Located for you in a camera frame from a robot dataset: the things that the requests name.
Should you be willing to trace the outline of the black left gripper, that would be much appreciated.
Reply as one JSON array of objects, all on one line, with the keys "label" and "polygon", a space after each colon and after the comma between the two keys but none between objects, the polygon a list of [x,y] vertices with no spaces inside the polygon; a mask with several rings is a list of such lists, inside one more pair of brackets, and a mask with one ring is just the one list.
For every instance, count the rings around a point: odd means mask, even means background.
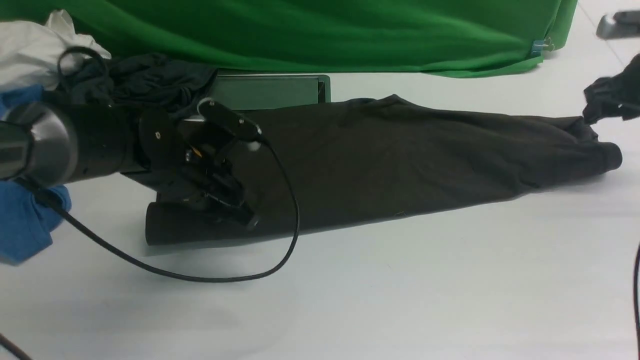
[{"label": "black left gripper", "polygon": [[249,230],[258,225],[242,184],[190,145],[166,111],[142,111],[137,131],[142,167],[138,183],[160,194],[162,201],[190,203],[218,222]]}]

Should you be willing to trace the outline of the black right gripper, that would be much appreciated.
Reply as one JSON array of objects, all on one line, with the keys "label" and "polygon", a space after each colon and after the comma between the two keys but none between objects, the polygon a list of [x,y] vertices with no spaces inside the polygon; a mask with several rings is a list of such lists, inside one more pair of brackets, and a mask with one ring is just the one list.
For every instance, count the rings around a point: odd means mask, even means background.
[{"label": "black right gripper", "polygon": [[615,76],[600,77],[584,89],[586,105],[582,117],[588,125],[606,118],[623,121],[640,116],[640,55]]}]

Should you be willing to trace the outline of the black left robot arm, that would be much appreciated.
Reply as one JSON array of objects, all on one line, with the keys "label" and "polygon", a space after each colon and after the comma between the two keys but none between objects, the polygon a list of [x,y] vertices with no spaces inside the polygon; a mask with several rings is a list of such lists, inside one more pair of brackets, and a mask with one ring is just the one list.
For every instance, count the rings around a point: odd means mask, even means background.
[{"label": "black left robot arm", "polygon": [[261,139],[258,125],[210,98],[185,134],[160,108],[103,104],[18,105],[1,120],[1,178],[41,188],[123,174],[216,221],[258,223],[228,154]]}]

